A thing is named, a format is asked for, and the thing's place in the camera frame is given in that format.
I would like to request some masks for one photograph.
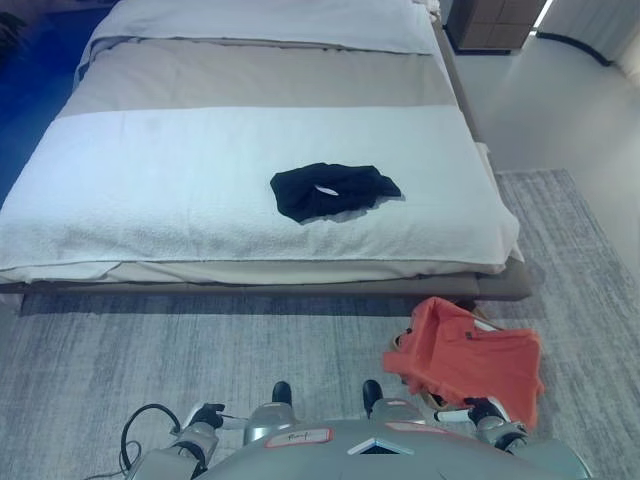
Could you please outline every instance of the carpet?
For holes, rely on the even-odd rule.
[[[547,392],[534,436],[564,440],[600,478],[637,478],[637,287],[565,171],[497,179],[521,220],[535,293],[482,308],[543,340]],[[247,416],[280,379],[305,419],[362,417],[367,378],[387,396],[410,398],[380,358],[412,307],[398,299],[29,296],[21,315],[0,322],[0,477],[117,470],[122,424],[148,402],[180,418],[202,400]],[[130,437],[162,447],[169,428],[149,413]],[[222,432],[215,458],[240,444],[240,432]]]

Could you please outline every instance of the black shoe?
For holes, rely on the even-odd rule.
[[[371,417],[373,404],[382,398],[382,387],[375,380],[367,380],[362,385],[362,400],[364,401],[364,411],[367,418]]]
[[[291,405],[291,387],[287,382],[280,381],[273,386],[271,401]]]

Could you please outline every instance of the black garment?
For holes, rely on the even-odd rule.
[[[316,187],[333,190],[325,193]],[[347,210],[371,208],[378,197],[399,197],[400,189],[375,167],[345,167],[314,163],[271,179],[278,211],[302,222],[307,218],[334,215]]]

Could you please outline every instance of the white duvet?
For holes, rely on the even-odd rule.
[[[299,225],[276,172],[374,165],[404,194]],[[518,235],[453,106],[92,113],[56,120],[0,212],[0,271],[79,262],[502,265]]]
[[[424,5],[411,0],[121,0],[93,32],[78,72],[126,38],[317,44],[433,54]]]

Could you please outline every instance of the label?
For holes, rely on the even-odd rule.
[[[333,430],[330,428],[312,428],[276,435],[271,437],[264,446],[266,448],[292,447],[294,445],[326,443],[331,440],[333,440]]]
[[[413,422],[387,422],[385,424],[391,430],[397,432],[416,432],[416,433],[449,433],[446,430],[437,427],[430,427],[421,423]]]

